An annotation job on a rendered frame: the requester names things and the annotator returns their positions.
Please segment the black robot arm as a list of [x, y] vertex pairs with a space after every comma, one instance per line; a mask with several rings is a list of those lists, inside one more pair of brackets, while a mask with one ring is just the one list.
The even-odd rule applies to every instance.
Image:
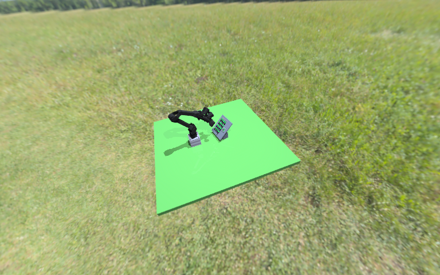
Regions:
[[[208, 115], [207, 115], [208, 114]], [[176, 115], [176, 116], [175, 116]], [[170, 119], [170, 121], [171, 122], [173, 122], [173, 123], [179, 123], [179, 124], [181, 124], [181, 125], [183, 125], [183, 126], [185, 126], [185, 127], [187, 127], [188, 128], [188, 131], [189, 131], [189, 133], [190, 133], [190, 137], [193, 139], [193, 138], [196, 138], [197, 137], [197, 133], [196, 133], [196, 131], [197, 131], [197, 128], [196, 128], [196, 126], [193, 124], [193, 123], [187, 123], [187, 122], [185, 122], [185, 121], [183, 121], [183, 120], [181, 120], [181, 119], [179, 119], [179, 117], [181, 116], [181, 115], [185, 115], [185, 116], [193, 116], [193, 117], [196, 117], [196, 118], [198, 118], [198, 120], [205, 120], [206, 119], [206, 116], [211, 120], [211, 118], [212, 117], [214, 117], [214, 115], [213, 115], [213, 113], [212, 112], [210, 112], [209, 111], [209, 109], [208, 108], [206, 108], [206, 107], [204, 107], [203, 109], [202, 109], [202, 111], [201, 110], [199, 110], [199, 111], [184, 111], [184, 110], [177, 110], [177, 111], [175, 111], [175, 112], [172, 112], [171, 114], [169, 114], [168, 115], [168, 118]]]

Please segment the light blue switch panel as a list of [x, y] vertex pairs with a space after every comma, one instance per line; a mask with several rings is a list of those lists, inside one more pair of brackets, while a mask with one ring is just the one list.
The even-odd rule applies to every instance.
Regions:
[[219, 140], [228, 138], [227, 131], [232, 126], [232, 122], [229, 121], [224, 115], [220, 117], [212, 131], [218, 137]]

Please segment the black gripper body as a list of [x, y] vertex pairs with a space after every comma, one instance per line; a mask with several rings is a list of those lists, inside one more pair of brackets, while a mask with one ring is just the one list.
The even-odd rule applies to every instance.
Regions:
[[210, 120], [207, 116], [206, 116], [206, 119], [205, 119], [204, 121], [206, 121], [207, 123], [209, 123], [209, 125], [210, 125], [211, 127], [213, 127], [213, 125], [215, 124], [215, 121]]

